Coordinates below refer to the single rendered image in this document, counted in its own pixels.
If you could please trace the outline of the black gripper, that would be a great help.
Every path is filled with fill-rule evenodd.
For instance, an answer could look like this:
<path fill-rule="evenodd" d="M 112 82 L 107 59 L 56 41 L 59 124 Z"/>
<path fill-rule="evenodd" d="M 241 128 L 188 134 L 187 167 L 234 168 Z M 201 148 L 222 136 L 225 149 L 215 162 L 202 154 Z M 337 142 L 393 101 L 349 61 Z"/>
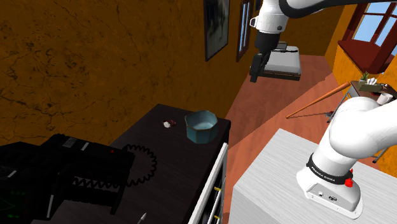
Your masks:
<path fill-rule="evenodd" d="M 257 32 L 254 46 L 259 50 L 259 53 L 254 55 L 250 66 L 250 82 L 256 83 L 258 74 L 261 71 L 264 56 L 274 50 L 280 40 L 280 34 L 269 34 L 264 32 Z"/>

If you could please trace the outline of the narrow brown-framed window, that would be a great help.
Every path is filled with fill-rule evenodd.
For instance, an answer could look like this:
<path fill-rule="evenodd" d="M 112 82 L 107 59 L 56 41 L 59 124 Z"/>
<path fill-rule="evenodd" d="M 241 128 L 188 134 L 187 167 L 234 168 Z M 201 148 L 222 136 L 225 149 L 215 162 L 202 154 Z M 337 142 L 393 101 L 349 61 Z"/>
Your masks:
<path fill-rule="evenodd" d="M 252 18 L 253 3 L 254 0 L 240 0 L 240 22 L 236 62 L 240 61 L 249 48 L 249 20 Z"/>

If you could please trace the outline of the long wooden stick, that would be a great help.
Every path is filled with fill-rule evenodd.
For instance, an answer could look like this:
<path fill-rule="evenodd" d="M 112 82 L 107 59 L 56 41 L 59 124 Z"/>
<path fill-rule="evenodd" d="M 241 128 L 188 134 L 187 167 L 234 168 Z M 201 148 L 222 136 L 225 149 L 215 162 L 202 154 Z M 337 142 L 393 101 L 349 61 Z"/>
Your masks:
<path fill-rule="evenodd" d="M 337 92 L 340 92 L 340 91 L 342 91 L 342 90 L 344 90 L 344 89 L 346 89 L 347 87 L 350 87 L 350 86 L 351 86 L 350 82 L 345 82 L 345 83 L 341 84 L 340 86 L 338 86 L 337 88 L 334 88 L 333 90 L 329 91 L 328 93 L 322 95 L 321 97 L 319 97 L 316 100 L 312 101 L 311 103 L 307 104 L 306 106 L 304 106 L 304 107 L 296 110 L 295 112 L 285 116 L 285 118 L 288 119 L 291 116 L 297 114 L 298 112 L 300 112 L 300 111 L 302 111 L 302 110 L 304 110 L 304 109 L 306 109 L 306 108 L 308 108 L 308 107 L 310 107 L 310 106 L 312 106 L 312 105 L 314 105 L 314 104 L 316 104 L 316 103 L 318 103 L 318 102 L 320 102 L 320 101 L 322 101 L 322 100 L 324 100 L 324 99 L 326 99 L 326 98 L 336 94 Z"/>

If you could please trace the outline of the blue octagonal bowl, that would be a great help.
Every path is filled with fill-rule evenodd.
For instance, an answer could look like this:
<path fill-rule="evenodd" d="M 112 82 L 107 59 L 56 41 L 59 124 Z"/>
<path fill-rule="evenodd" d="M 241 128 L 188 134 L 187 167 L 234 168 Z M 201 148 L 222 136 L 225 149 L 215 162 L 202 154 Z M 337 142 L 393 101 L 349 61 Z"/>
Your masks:
<path fill-rule="evenodd" d="M 218 134 L 218 119 L 208 110 L 186 115 L 185 123 L 187 138 L 196 144 L 207 144 Z"/>

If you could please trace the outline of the large red-framed window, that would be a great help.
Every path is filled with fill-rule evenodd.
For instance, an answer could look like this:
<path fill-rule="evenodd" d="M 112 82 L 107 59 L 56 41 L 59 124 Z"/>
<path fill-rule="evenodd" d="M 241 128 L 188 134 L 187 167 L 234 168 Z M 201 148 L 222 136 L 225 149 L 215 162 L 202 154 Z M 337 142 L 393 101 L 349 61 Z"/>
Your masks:
<path fill-rule="evenodd" d="M 397 1 L 363 3 L 338 45 L 362 72 L 384 72 L 397 54 Z"/>

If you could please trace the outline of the small table with plant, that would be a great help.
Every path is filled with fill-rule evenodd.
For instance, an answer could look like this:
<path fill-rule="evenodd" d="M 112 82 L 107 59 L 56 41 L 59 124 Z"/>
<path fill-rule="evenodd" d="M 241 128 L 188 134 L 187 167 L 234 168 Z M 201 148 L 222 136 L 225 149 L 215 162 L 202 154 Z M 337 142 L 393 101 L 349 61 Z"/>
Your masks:
<path fill-rule="evenodd" d="M 368 97 L 373 100 L 377 100 L 382 93 L 390 94 L 386 97 L 387 101 L 393 101 L 397 98 L 397 91 L 388 84 L 378 83 L 375 78 L 368 78 L 366 80 L 351 81 L 351 86 L 348 88 L 347 92 L 343 96 L 342 100 L 339 102 L 338 106 L 334 111 L 326 113 L 329 118 L 328 123 L 330 123 L 335 116 L 336 110 L 340 105 L 347 99 L 352 97 Z"/>

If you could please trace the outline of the grey wood-grain robot stand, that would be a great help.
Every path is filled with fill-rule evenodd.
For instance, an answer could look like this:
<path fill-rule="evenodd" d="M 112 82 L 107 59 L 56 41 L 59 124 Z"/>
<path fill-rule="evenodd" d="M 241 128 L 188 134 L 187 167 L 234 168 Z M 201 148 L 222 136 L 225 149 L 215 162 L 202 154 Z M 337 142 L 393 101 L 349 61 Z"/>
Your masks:
<path fill-rule="evenodd" d="M 233 187 L 228 224 L 397 224 L 397 178 L 353 166 L 362 215 L 352 220 L 305 198 L 296 173 L 317 144 L 279 129 Z"/>

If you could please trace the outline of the black chest of drawers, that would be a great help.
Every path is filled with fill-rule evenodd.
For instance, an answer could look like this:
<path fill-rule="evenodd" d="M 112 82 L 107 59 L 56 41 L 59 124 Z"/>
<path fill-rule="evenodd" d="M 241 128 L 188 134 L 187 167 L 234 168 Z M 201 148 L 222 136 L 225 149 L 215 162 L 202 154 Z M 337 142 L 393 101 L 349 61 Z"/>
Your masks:
<path fill-rule="evenodd" d="M 157 158 L 155 175 L 147 182 L 126 188 L 116 214 L 109 208 L 65 201 L 49 221 L 32 224 L 188 224 L 201 191 L 228 142 L 230 120 L 218 120 L 218 134 L 208 144 L 195 144 L 186 136 L 187 110 L 156 105 L 111 143 L 114 148 L 136 144 L 150 149 Z M 174 120 L 165 128 L 162 120 Z"/>

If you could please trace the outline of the black boxy appliance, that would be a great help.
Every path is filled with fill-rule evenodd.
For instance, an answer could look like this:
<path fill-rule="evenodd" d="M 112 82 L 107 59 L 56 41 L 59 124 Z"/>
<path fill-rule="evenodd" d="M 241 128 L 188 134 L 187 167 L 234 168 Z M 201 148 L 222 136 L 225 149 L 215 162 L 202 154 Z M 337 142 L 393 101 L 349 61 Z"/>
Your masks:
<path fill-rule="evenodd" d="M 55 134 L 37 146 L 0 146 L 0 224 L 50 220 L 65 200 L 110 207 L 115 214 L 135 155 Z"/>

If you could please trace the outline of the dark framed wall picture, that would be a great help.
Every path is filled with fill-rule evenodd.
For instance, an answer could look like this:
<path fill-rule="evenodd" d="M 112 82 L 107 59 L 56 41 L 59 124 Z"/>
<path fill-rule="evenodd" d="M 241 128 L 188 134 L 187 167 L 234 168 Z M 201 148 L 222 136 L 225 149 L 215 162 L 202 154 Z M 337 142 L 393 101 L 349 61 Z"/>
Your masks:
<path fill-rule="evenodd" d="M 228 44 L 230 0 L 204 0 L 205 61 Z"/>

